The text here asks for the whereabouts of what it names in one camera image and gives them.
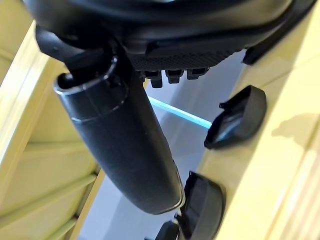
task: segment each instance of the wooden frame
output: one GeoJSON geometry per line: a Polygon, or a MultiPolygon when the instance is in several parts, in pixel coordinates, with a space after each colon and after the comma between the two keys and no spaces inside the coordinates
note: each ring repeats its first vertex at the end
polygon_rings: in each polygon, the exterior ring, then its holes
{"type": "MultiPolygon", "coordinates": [[[[68,197],[71,194],[75,200],[70,202],[70,209],[74,210],[70,210],[67,216],[62,217],[61,223],[55,223],[54,226],[53,223],[48,221],[46,223],[45,220],[41,223],[42,220],[38,219],[42,225],[37,227],[48,230],[41,233],[35,231],[34,234],[38,235],[37,237],[35,235],[34,238],[77,239],[105,174],[96,167],[93,158],[80,138],[77,142],[30,142],[33,131],[39,126],[40,116],[44,114],[48,97],[52,94],[52,81],[63,70],[62,62],[39,51],[34,37],[34,29],[35,23],[33,22],[0,87],[0,238],[8,240],[18,238],[15,232],[18,234],[24,231],[15,229],[15,225],[18,228],[21,226],[19,222],[37,216],[38,212],[45,211],[46,208],[48,211],[54,212],[54,209],[50,210],[50,208],[59,207],[60,205],[57,205],[59,201],[61,202],[65,197],[71,198],[71,196],[68,197]],[[48,168],[54,167],[58,163],[63,164],[66,168],[71,168],[66,161],[51,161],[52,156],[64,156],[67,161],[67,156],[70,158],[84,156],[79,161],[79,164],[84,164],[83,170],[78,170],[77,173],[74,171],[68,173],[68,169],[64,170],[64,177],[62,177],[66,182],[60,181],[60,185],[53,184],[54,179],[44,179],[43,182],[37,184],[49,184],[47,185],[48,191],[42,193],[35,190],[34,192],[37,194],[35,199],[30,198],[25,202],[18,201],[16,205],[8,206],[6,198],[17,198],[16,191],[13,191],[12,188],[25,188],[27,186],[22,186],[25,184],[29,184],[28,187],[31,188],[30,184],[36,183],[32,179],[24,183],[23,179],[19,179],[22,176],[17,174],[28,173],[26,172],[29,171],[28,169],[36,171],[37,164],[43,164],[44,160],[49,163],[48,168]]],[[[42,191],[46,190],[46,186],[42,186],[41,189],[42,191]]]]}
{"type": "Polygon", "coordinates": [[[258,135],[206,151],[199,173],[227,189],[217,240],[318,240],[320,230],[320,4],[234,89],[266,92],[258,135]]]}

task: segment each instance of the textured black plastic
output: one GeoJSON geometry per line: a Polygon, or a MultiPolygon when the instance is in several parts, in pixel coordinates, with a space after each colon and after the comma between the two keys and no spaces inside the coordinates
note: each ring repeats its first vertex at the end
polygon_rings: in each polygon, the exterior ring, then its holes
{"type": "Polygon", "coordinates": [[[137,80],[110,87],[100,78],[54,89],[75,128],[108,178],[138,208],[167,212],[184,203],[183,186],[167,140],[137,80]]]}
{"type": "Polygon", "coordinates": [[[200,69],[216,66],[227,57],[235,52],[240,51],[240,48],[228,50],[214,50],[207,52],[184,52],[182,54],[174,54],[171,56],[145,56],[132,54],[128,55],[134,68],[138,71],[160,71],[160,70],[180,70],[180,69],[200,69]]]}
{"type": "Polygon", "coordinates": [[[265,118],[267,97],[263,90],[249,85],[219,107],[224,112],[208,130],[204,141],[207,149],[229,147],[253,137],[265,118]]]}

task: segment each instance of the cyan light strip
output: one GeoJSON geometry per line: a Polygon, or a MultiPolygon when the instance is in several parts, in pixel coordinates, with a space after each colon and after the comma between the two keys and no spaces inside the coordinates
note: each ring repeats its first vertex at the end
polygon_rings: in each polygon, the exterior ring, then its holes
{"type": "Polygon", "coordinates": [[[179,108],[171,106],[171,105],[169,105],[167,103],[159,101],[159,100],[157,100],[157,99],[155,99],[153,97],[148,96],[148,98],[149,98],[150,103],[153,106],[156,106],[156,107],[158,107],[160,109],[163,109],[163,110],[165,110],[165,111],[167,111],[169,113],[177,115],[177,116],[179,116],[179,117],[181,117],[183,119],[186,119],[186,120],[188,120],[188,121],[190,121],[192,123],[195,123],[197,125],[205,127],[206,129],[209,129],[211,127],[212,123],[210,121],[207,121],[205,119],[202,119],[201,117],[195,116],[195,115],[193,115],[191,113],[188,113],[188,112],[183,111],[183,110],[181,110],[179,108]]]}

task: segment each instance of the wooden plank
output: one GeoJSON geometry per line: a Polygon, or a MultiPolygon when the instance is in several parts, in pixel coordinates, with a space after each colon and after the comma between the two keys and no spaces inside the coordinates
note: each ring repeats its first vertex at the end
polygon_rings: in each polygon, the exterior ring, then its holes
{"type": "MultiPolygon", "coordinates": [[[[63,72],[61,67],[50,81],[63,72]]],[[[66,110],[53,90],[50,90],[45,107],[32,131],[29,141],[32,143],[40,142],[79,142],[80,135],[73,126],[66,110]]]]}
{"type": "Polygon", "coordinates": [[[73,192],[83,189],[85,186],[89,185],[90,183],[96,180],[96,175],[90,175],[83,179],[80,179],[64,188],[61,188],[37,201],[32,202],[31,204],[18,209],[8,215],[5,215],[0,218],[0,230],[13,225],[15,222],[21,221],[28,217],[29,215],[33,214],[34,212],[40,211],[41,209],[45,208],[48,205],[56,202],[57,200],[72,194],[73,192]]]}
{"type": "Polygon", "coordinates": [[[11,61],[7,60],[6,58],[0,57],[0,87],[1,84],[10,68],[11,61]]]}
{"type": "Polygon", "coordinates": [[[77,219],[72,218],[61,228],[59,228],[54,234],[52,234],[47,240],[60,240],[62,239],[69,230],[71,230],[76,225],[77,219]]]}
{"type": "Polygon", "coordinates": [[[320,122],[284,196],[269,240],[318,240],[320,230],[320,122]]]}
{"type": "Polygon", "coordinates": [[[21,0],[0,1],[0,49],[10,54],[10,61],[14,59],[31,23],[32,17],[21,0]]]}
{"type": "Polygon", "coordinates": [[[80,188],[0,229],[3,240],[45,240],[75,214],[85,188],[80,188]]]}
{"type": "MultiPolygon", "coordinates": [[[[308,174],[315,153],[311,162],[305,159],[319,128],[320,106],[315,103],[320,102],[320,48],[306,44],[320,38],[319,19],[318,4],[282,43],[243,71],[234,92],[252,84],[267,95],[268,111],[259,133],[239,146],[204,155],[199,173],[227,188],[228,209],[217,240],[319,237],[304,235],[318,221],[310,212],[320,211],[313,191],[319,188],[318,174],[308,174]]],[[[318,173],[315,166],[312,170],[318,173]]]]}
{"type": "Polygon", "coordinates": [[[90,208],[96,198],[96,195],[99,191],[99,188],[103,182],[103,180],[105,179],[105,172],[103,170],[101,170],[92,186],[92,189],[86,199],[86,202],[82,208],[82,211],[78,217],[78,221],[76,222],[76,225],[74,226],[74,229],[72,231],[72,233],[70,234],[70,237],[68,238],[69,240],[77,240],[78,239],[78,236],[79,236],[79,233],[82,229],[82,226],[84,225],[85,223],[85,220],[88,216],[88,213],[90,211],[90,208]]]}
{"type": "Polygon", "coordinates": [[[83,143],[28,143],[0,204],[0,216],[92,174],[95,168],[83,143]]]}
{"type": "Polygon", "coordinates": [[[47,157],[52,155],[65,155],[71,153],[86,152],[88,149],[86,145],[80,142],[38,142],[28,143],[23,152],[22,160],[27,161],[29,159],[47,157]]]}
{"type": "Polygon", "coordinates": [[[7,60],[11,63],[14,60],[15,55],[11,52],[8,52],[7,50],[5,50],[3,48],[0,48],[0,57],[4,58],[5,60],[7,60]]]}
{"type": "Polygon", "coordinates": [[[0,87],[0,204],[62,63],[39,52],[32,24],[0,87]]]}

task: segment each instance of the black plastic part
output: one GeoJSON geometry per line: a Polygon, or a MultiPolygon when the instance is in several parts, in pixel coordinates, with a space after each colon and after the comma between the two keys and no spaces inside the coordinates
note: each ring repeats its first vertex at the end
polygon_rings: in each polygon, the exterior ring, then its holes
{"type": "Polygon", "coordinates": [[[177,215],[186,240],[211,240],[217,234],[226,207],[226,191],[218,184],[189,173],[184,188],[186,202],[177,215]]]}
{"type": "Polygon", "coordinates": [[[250,47],[243,59],[243,63],[253,65],[285,37],[305,16],[317,0],[295,0],[294,8],[288,20],[271,36],[250,47]]]}
{"type": "Polygon", "coordinates": [[[151,85],[154,89],[160,89],[163,86],[161,71],[142,71],[142,76],[150,79],[151,85]]]}
{"type": "Polygon", "coordinates": [[[219,107],[224,112],[208,130],[204,141],[207,149],[229,147],[253,137],[265,118],[267,97],[263,90],[249,85],[219,107]]]}
{"type": "Polygon", "coordinates": [[[180,230],[180,227],[178,224],[172,221],[167,221],[162,225],[155,240],[176,240],[179,234],[179,230],[180,230]]]}
{"type": "Polygon", "coordinates": [[[139,76],[120,79],[110,71],[115,63],[81,85],[62,74],[54,90],[108,178],[133,204],[150,214],[178,208],[185,196],[167,140],[139,76]]]}
{"type": "Polygon", "coordinates": [[[184,74],[183,70],[166,70],[165,75],[168,78],[169,84],[178,84],[180,82],[180,78],[184,74]]]}
{"type": "Polygon", "coordinates": [[[136,71],[213,67],[273,34],[296,1],[24,0],[37,24],[72,46],[101,48],[113,36],[136,71]]]}
{"type": "Polygon", "coordinates": [[[205,75],[209,71],[209,67],[207,68],[195,68],[195,69],[188,69],[186,78],[188,80],[197,80],[199,77],[205,75]]]}

